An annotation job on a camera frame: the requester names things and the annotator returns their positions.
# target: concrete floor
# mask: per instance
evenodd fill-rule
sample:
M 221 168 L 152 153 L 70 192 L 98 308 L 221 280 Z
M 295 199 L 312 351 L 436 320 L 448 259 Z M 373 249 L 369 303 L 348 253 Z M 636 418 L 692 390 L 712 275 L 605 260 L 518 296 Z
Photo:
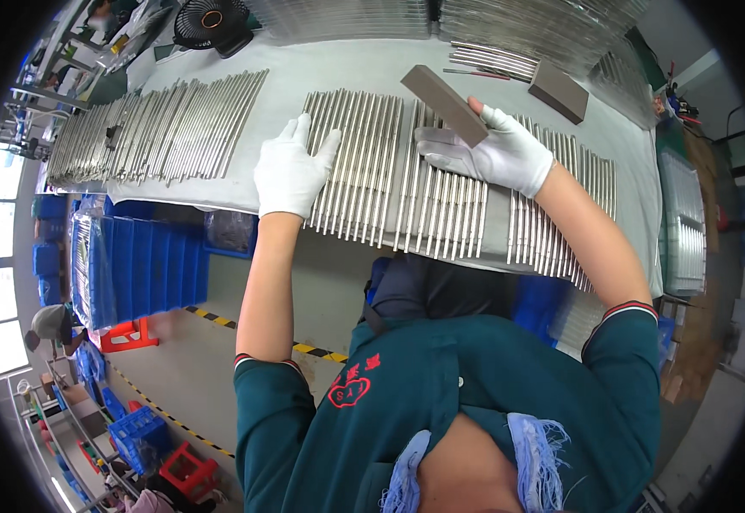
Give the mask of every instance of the concrete floor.
M 361 312 L 363 288 L 372 261 L 391 250 L 338 241 L 304 230 L 293 264 L 296 342 L 347 354 L 350 333 Z M 198 306 L 238 321 L 250 261 L 212 255 L 208 301 Z M 142 393 L 171 416 L 226 451 L 236 445 L 236 405 L 233 392 L 235 331 L 185 310 L 154 316 L 151 333 L 159 346 L 107 354 Z M 342 364 L 294 352 L 315 397 L 321 401 Z M 112 369 L 111 390 L 126 405 L 144 400 Z M 222 489 L 233 502 L 216 511 L 239 511 L 241 491 L 232 458 L 171 424 L 174 441 L 187 440 L 199 456 L 214 458 L 221 468 Z

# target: frayed blue fabric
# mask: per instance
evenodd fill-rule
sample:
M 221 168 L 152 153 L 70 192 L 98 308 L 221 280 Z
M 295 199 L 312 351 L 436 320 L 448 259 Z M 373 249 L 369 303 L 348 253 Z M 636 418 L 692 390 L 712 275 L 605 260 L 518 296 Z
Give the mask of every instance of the frayed blue fabric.
M 395 462 L 389 488 L 384 490 L 378 501 L 383 513 L 414 513 L 421 501 L 418 487 L 418 465 L 427 452 L 432 433 L 426 429 L 415 433 Z
M 506 416 L 518 462 L 518 498 L 526 513 L 563 509 L 563 485 L 558 467 L 568 463 L 558 451 L 570 442 L 561 423 L 510 413 Z

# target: red embroidered logo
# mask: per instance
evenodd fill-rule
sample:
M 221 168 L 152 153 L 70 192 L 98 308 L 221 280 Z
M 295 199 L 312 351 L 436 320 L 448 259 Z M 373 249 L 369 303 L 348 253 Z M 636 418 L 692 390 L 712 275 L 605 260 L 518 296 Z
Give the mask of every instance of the red embroidered logo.
M 360 377 L 347 381 L 345 385 L 333 386 L 330 389 L 330 393 L 327 397 L 330 398 L 330 402 L 335 405 L 336 408 L 344 408 L 345 406 L 355 406 L 358 399 L 367 393 L 370 389 L 370 380 L 366 377 Z
M 376 353 L 374 356 L 367 358 L 367 367 L 364 370 L 373 370 L 378 365 L 380 365 L 380 354 Z
M 380 365 L 380 354 L 373 354 L 367 358 L 367 367 L 364 370 L 372 370 Z M 361 364 L 354 364 L 352 367 L 347 369 L 347 382 L 344 385 L 338 385 L 341 381 L 341 374 L 336 377 L 336 380 L 330 385 L 330 391 L 327 392 L 326 396 L 329 397 L 330 402 L 336 408 L 344 408 L 345 406 L 355 406 L 358 399 L 366 394 L 370 389 L 370 380 L 367 377 L 358 377 L 358 369 Z

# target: black fan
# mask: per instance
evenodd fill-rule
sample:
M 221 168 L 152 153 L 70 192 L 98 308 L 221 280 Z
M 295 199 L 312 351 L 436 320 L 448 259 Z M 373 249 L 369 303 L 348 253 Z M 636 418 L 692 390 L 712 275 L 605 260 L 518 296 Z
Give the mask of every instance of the black fan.
M 188 0 L 175 16 L 173 41 L 194 50 L 214 47 L 225 59 L 253 39 L 249 15 L 241 0 Z

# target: pink clothing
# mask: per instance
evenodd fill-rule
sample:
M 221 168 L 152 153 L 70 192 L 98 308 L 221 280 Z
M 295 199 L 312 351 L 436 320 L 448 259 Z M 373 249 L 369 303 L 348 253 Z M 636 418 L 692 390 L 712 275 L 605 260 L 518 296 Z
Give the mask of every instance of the pink clothing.
M 144 490 L 133 502 L 124 501 L 127 513 L 175 513 L 175 510 L 162 496 L 152 490 Z

